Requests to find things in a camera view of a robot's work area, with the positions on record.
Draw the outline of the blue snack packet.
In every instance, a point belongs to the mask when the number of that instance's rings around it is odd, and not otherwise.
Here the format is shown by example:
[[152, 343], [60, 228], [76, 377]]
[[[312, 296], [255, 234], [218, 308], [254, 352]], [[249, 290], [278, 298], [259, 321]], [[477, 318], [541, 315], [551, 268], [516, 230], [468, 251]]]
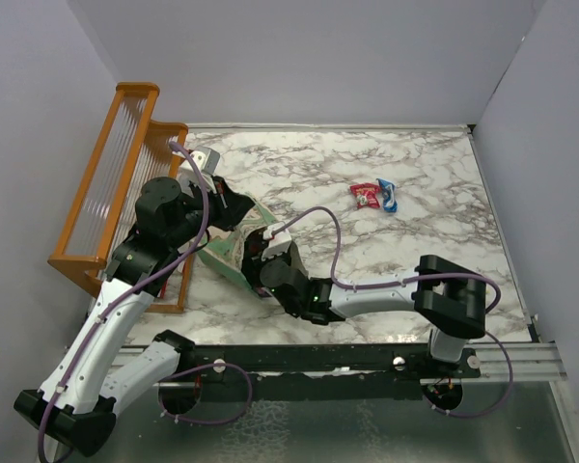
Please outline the blue snack packet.
[[382, 208], [386, 212], [396, 213], [398, 210], [396, 185], [392, 181], [383, 178], [379, 178], [377, 182], [382, 194]]

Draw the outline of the red snack packet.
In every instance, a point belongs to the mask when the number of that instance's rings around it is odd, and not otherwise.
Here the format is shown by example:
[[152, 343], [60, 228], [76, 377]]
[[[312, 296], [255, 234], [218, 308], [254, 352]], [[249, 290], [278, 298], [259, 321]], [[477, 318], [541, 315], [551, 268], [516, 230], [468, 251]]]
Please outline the red snack packet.
[[358, 209], [363, 207], [380, 208], [377, 198], [380, 188], [374, 183], [359, 183], [349, 186], [349, 191], [353, 195]]

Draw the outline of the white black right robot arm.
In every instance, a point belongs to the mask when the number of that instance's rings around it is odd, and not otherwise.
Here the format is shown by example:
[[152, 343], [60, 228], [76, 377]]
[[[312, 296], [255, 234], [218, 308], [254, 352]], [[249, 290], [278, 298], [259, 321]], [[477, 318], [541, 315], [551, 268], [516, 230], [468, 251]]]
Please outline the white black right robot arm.
[[420, 257], [417, 267], [391, 278], [359, 283], [312, 278], [297, 245], [285, 232], [281, 244], [259, 229], [244, 243], [240, 271], [260, 296], [270, 296], [286, 313], [316, 325], [328, 325], [368, 313], [414, 312], [432, 325], [426, 370], [445, 377], [455, 370], [469, 340], [485, 335], [486, 280], [435, 255]]

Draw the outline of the green illustrated paper bag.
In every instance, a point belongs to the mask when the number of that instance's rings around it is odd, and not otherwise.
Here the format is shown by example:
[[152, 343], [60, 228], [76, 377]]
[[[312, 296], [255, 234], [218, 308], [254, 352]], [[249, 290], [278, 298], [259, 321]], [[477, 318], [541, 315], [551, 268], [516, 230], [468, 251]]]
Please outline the green illustrated paper bag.
[[255, 206], [233, 231], [221, 231], [210, 227], [211, 241], [197, 255], [205, 266], [233, 284], [260, 298], [268, 298], [271, 294], [266, 289], [250, 288], [241, 273], [244, 241], [249, 233], [264, 231], [268, 226], [280, 222], [268, 207], [256, 200], [254, 202]]

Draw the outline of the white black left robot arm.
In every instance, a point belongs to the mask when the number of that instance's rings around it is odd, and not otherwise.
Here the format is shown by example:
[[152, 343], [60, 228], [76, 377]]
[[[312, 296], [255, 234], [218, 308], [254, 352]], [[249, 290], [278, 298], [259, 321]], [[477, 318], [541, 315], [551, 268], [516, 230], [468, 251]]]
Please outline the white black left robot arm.
[[66, 447], [61, 461], [75, 452], [97, 453], [119, 415], [153, 384], [229, 368], [225, 361], [197, 364], [193, 342], [166, 330], [135, 360], [110, 369], [135, 322], [174, 270], [197, 251], [207, 230], [235, 229], [254, 205], [221, 177], [187, 187], [156, 177], [142, 187], [135, 222], [114, 250], [95, 306], [73, 344], [37, 389], [20, 392], [14, 402], [15, 411], [38, 430], [41, 462], [47, 459], [47, 438]]

